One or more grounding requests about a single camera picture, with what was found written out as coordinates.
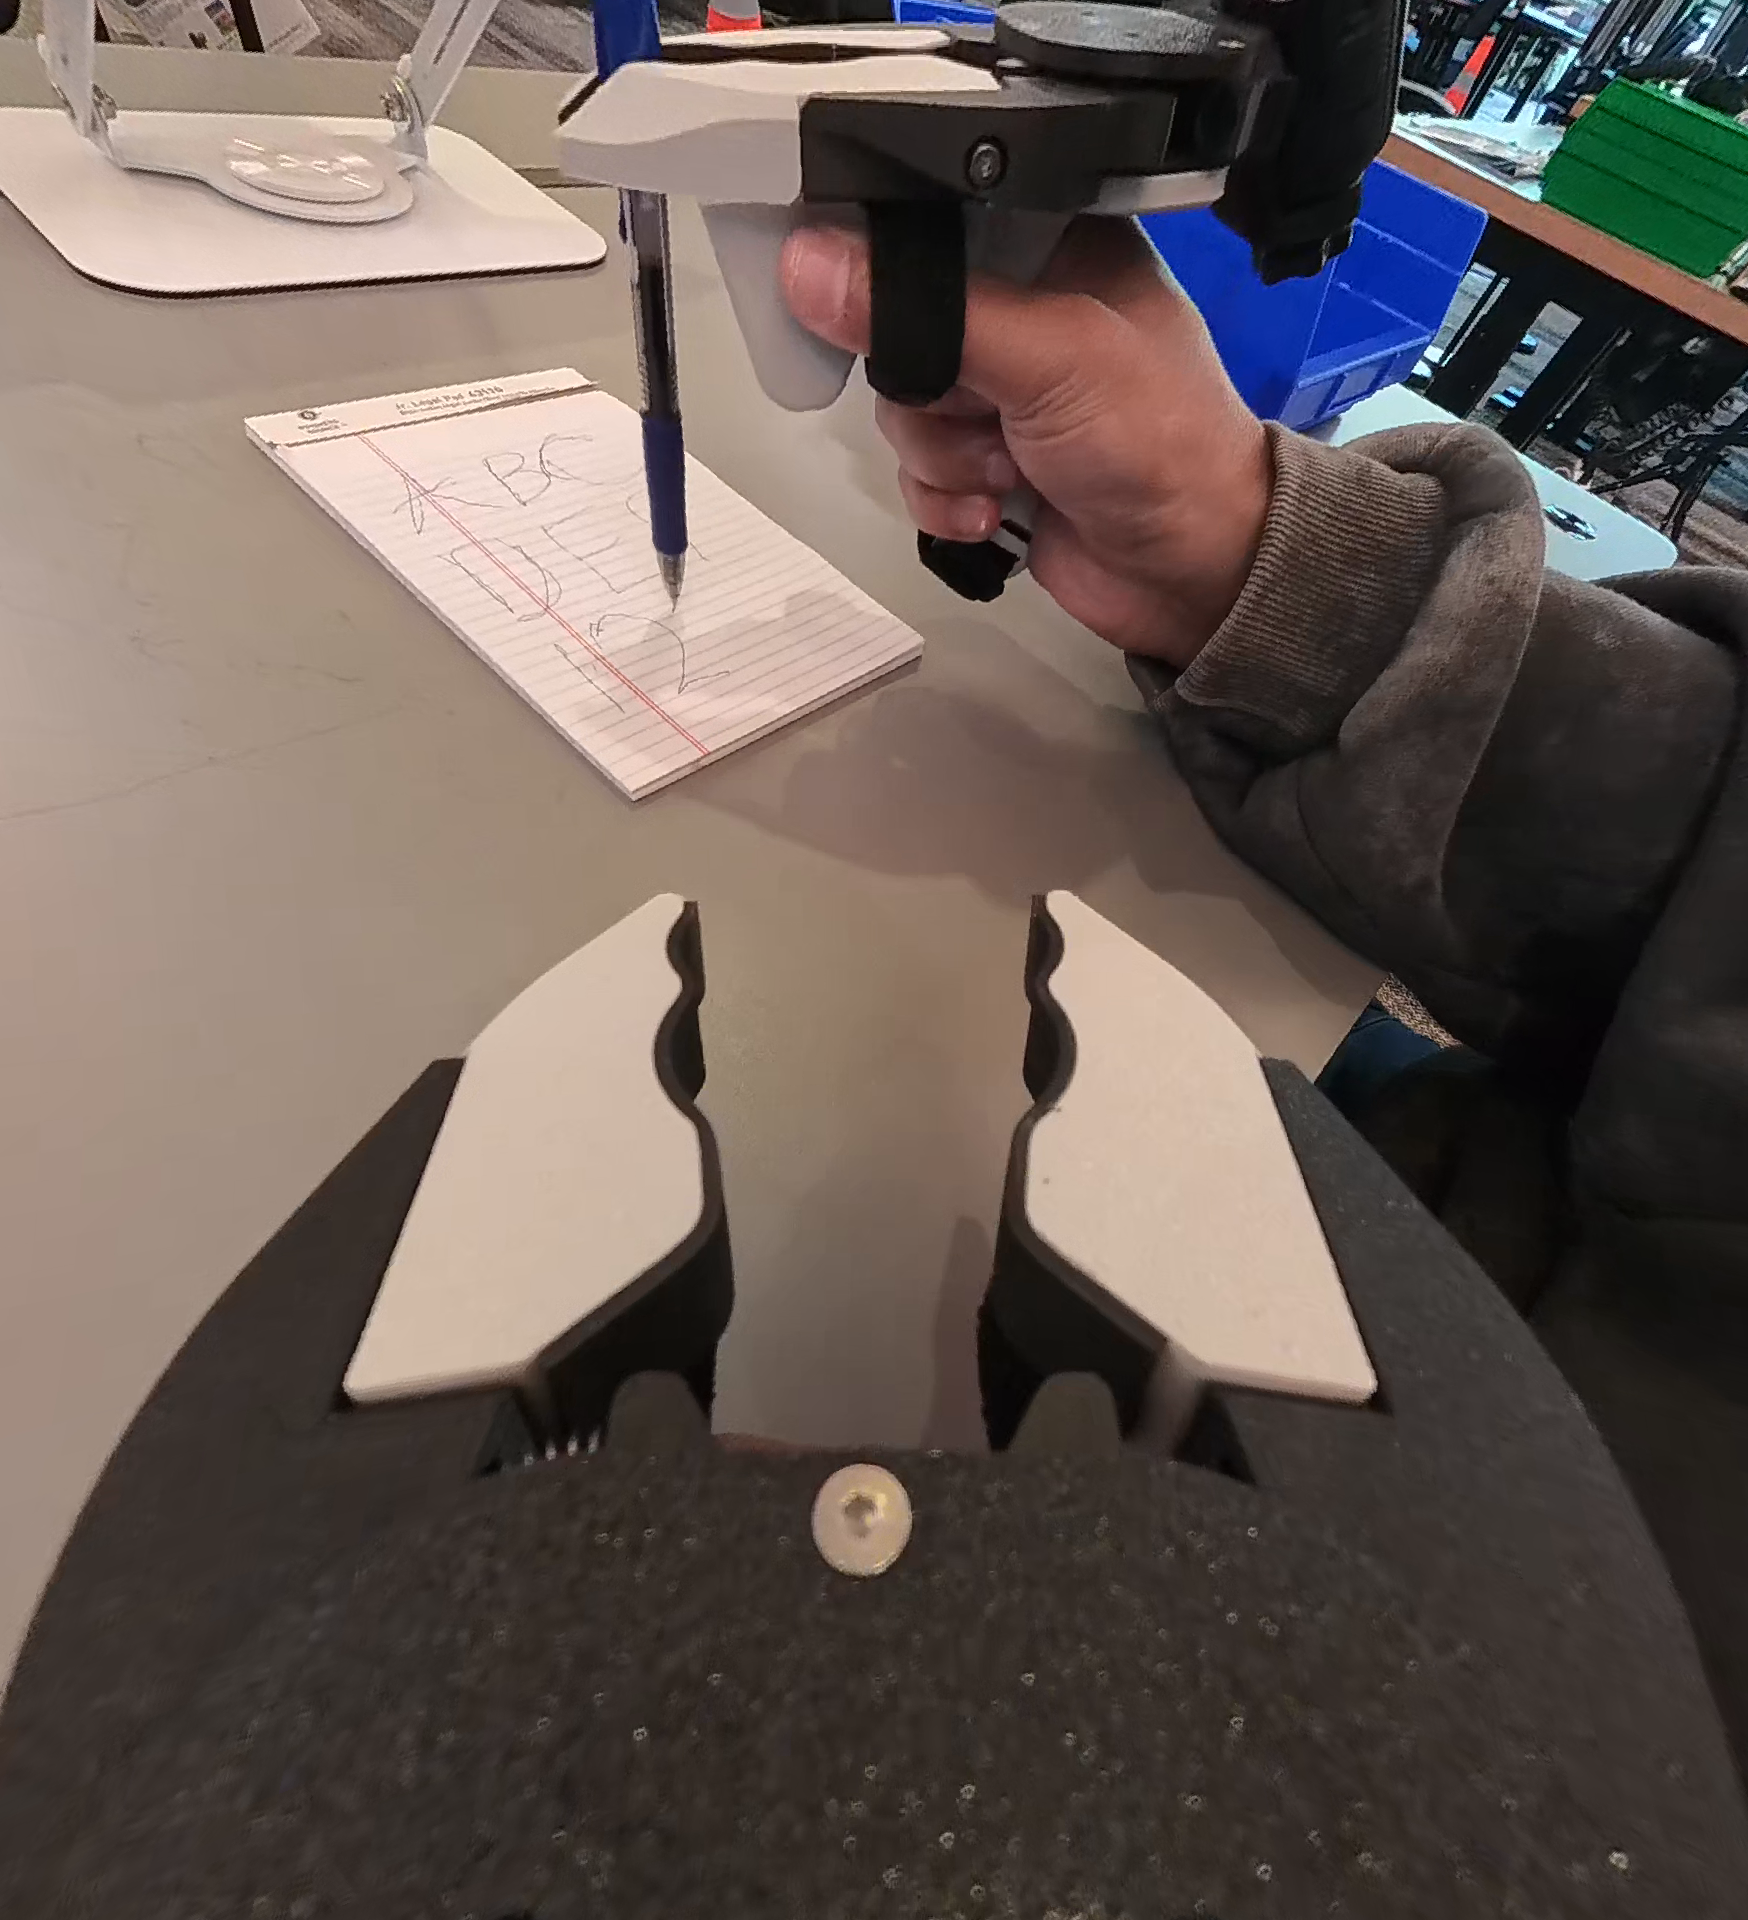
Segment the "person's lap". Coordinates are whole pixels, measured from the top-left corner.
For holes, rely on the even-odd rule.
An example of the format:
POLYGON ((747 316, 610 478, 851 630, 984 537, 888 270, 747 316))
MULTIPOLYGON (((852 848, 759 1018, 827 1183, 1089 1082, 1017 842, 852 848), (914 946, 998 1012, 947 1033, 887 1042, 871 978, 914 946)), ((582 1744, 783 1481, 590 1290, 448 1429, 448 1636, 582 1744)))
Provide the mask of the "person's lap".
POLYGON ((1510 1308, 1530 1315, 1574 1240, 1560 1113, 1493 1060, 1402 1020, 1383 996, 1316 1085, 1510 1308))

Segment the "person's right hand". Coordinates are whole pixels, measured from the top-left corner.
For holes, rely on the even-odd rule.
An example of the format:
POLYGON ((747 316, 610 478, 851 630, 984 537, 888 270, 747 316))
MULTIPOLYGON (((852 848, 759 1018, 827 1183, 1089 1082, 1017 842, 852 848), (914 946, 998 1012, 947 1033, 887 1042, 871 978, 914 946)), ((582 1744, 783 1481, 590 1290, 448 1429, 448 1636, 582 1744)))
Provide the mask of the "person's right hand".
POLYGON ((1073 220, 1033 285, 973 279, 955 389, 880 397, 876 422, 918 533, 984 543, 1032 494, 1033 581, 1173 671, 1223 629, 1270 524, 1270 431, 1135 221, 1073 220))

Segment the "white lined notepad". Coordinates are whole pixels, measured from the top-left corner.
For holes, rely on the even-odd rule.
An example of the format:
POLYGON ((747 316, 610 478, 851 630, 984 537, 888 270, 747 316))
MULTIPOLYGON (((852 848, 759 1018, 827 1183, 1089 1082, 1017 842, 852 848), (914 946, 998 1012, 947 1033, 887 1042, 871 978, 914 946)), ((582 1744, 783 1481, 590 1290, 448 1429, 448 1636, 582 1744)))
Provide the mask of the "white lined notepad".
POLYGON ((245 428, 631 802, 922 657, 904 620, 696 460, 671 601, 643 422, 574 369, 245 428))

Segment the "wooden top table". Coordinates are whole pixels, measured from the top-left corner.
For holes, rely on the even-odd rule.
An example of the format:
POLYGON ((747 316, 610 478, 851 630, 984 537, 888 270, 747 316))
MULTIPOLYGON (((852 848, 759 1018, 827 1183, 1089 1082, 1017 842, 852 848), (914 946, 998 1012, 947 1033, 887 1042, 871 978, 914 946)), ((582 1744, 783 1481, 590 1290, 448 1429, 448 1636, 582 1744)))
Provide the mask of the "wooden top table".
POLYGON ((1448 152, 1436 131, 1429 116, 1400 116, 1383 159, 1487 213, 1472 264, 1494 287, 1439 363, 1426 387, 1432 405, 1470 415, 1503 385, 1514 349, 1553 304, 1574 325, 1500 426, 1518 452, 1582 397, 1616 347, 1658 323, 1748 351, 1748 300, 1582 224, 1544 201, 1533 180, 1509 180, 1448 152))

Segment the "white document stand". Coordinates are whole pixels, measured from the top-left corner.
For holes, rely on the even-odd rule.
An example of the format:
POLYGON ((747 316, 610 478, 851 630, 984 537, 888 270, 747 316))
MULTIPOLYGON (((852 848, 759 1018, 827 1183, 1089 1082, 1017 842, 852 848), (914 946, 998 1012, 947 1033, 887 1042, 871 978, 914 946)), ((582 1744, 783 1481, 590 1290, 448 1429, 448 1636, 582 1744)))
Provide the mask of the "white document stand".
POLYGON ((494 5, 437 2, 383 117, 119 109, 93 5, 44 5, 54 109, 0 109, 0 194, 79 274, 162 298, 582 273, 607 245, 441 131, 494 5))

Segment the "blue pen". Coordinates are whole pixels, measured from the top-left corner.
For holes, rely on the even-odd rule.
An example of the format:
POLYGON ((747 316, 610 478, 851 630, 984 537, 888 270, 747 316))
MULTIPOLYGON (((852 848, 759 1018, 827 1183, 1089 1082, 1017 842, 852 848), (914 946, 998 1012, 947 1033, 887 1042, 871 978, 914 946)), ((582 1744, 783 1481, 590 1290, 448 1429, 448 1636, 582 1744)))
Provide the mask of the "blue pen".
MULTIPOLYGON (((660 56, 652 2, 595 2, 598 78, 660 56)), ((640 419, 650 544, 671 606, 680 605, 689 562, 687 449, 681 419, 680 351, 674 307, 668 200, 647 190, 620 192, 620 237, 629 255, 633 336, 643 387, 640 419)))

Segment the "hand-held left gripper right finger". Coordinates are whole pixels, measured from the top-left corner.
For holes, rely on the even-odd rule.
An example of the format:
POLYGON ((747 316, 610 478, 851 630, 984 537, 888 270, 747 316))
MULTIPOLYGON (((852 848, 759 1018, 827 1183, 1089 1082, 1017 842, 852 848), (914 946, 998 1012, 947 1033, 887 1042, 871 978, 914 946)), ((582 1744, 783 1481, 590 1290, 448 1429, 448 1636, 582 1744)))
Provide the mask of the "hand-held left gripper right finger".
POLYGON ((1032 905, 1019 1119, 982 1308, 987 1441, 1064 1376, 1116 1435, 1195 1453, 1223 1394, 1375 1409, 1272 1064, 1218 1000, 1078 895, 1032 905))

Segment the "printed instruction sheet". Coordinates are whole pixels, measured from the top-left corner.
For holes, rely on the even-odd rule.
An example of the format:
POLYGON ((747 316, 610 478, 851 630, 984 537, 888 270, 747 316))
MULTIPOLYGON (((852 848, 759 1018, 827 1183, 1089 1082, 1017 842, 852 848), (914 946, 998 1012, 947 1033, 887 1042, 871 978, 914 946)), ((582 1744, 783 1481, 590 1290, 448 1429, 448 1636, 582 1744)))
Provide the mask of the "printed instruction sheet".
POLYGON ((98 2, 111 42, 299 56, 318 40, 305 2, 98 2))

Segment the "black office chair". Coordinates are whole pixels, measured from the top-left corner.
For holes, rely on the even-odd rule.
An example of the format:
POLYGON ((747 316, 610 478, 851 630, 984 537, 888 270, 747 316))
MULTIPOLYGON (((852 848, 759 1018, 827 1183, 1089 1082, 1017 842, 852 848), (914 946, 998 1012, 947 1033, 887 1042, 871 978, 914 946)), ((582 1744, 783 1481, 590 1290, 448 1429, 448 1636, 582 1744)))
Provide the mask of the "black office chair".
POLYGON ((1653 524, 1675 544, 1706 506, 1748 533, 1748 368, 1728 360, 1722 347, 1617 349, 1546 443, 1587 492, 1653 494, 1653 524))

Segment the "person's right forearm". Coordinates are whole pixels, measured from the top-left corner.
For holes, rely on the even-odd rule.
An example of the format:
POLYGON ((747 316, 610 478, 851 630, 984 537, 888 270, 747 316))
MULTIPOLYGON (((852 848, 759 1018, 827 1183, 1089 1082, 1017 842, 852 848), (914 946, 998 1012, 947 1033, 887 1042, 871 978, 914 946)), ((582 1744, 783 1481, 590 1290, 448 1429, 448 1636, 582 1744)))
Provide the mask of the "person's right forearm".
POLYGON ((1748 1221, 1748 574, 1555 573, 1477 428, 1272 469, 1223 629, 1135 669, 1206 821, 1553 1102, 1593 1200, 1748 1221))

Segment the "stack of green bins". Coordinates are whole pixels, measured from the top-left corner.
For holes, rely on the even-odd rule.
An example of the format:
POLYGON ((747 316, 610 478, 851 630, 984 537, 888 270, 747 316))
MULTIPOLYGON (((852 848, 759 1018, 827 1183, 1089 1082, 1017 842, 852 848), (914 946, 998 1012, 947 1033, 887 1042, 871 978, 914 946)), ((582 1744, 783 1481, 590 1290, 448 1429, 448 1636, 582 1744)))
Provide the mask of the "stack of green bins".
POLYGON ((1748 242, 1748 124, 1612 80, 1563 131, 1541 201, 1697 279, 1748 242))

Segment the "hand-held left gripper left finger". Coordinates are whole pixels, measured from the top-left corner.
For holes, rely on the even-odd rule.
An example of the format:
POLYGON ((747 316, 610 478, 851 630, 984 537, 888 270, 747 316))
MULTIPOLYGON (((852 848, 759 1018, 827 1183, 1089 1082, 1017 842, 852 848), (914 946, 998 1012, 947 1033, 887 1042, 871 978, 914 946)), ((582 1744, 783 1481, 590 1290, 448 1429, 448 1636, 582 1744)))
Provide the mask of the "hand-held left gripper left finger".
POLYGON ((709 1407, 734 1309, 720 1149, 700 1109, 697 905, 648 899, 469 1046, 345 1372, 350 1404, 515 1394, 555 1451, 622 1387, 709 1407))

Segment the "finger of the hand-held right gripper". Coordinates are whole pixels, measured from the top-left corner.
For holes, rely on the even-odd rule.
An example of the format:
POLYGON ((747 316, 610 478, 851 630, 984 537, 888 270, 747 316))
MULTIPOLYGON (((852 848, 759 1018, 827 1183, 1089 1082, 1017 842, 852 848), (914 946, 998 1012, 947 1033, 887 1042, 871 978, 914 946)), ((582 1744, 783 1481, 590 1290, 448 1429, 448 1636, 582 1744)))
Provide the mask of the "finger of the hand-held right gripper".
POLYGON ((571 175, 700 207, 751 369, 790 414, 831 409, 854 359, 806 331, 782 288, 785 240, 866 233, 854 201, 804 184, 799 116, 842 65, 627 65, 563 113, 571 175))
POLYGON ((664 39, 657 66, 711 68, 787 66, 837 73, 848 66, 939 62, 992 75, 1001 50, 984 30, 735 30, 664 39))

